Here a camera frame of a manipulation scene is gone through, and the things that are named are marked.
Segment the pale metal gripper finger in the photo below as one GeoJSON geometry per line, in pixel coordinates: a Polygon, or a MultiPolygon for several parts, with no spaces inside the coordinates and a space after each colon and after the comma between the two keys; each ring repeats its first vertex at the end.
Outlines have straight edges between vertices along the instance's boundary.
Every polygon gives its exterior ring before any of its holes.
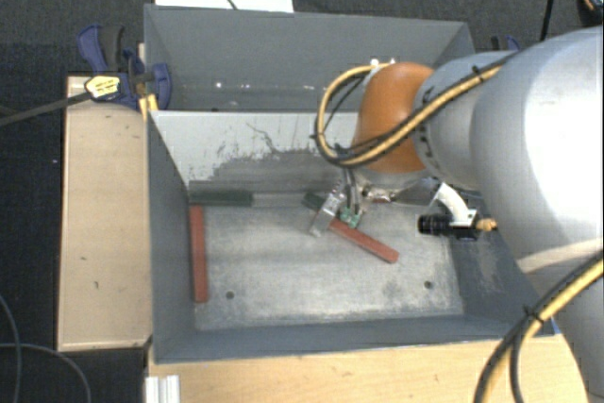
{"type": "Polygon", "coordinates": [[[317,208],[317,212],[310,225],[310,234],[322,235],[334,218],[334,199],[331,195],[323,199],[319,195],[310,194],[308,200],[313,208],[317,208]]]}
{"type": "Polygon", "coordinates": [[[322,205],[318,212],[318,236],[327,231],[332,220],[337,217],[341,205],[342,199],[339,197],[330,197],[322,205]]]}

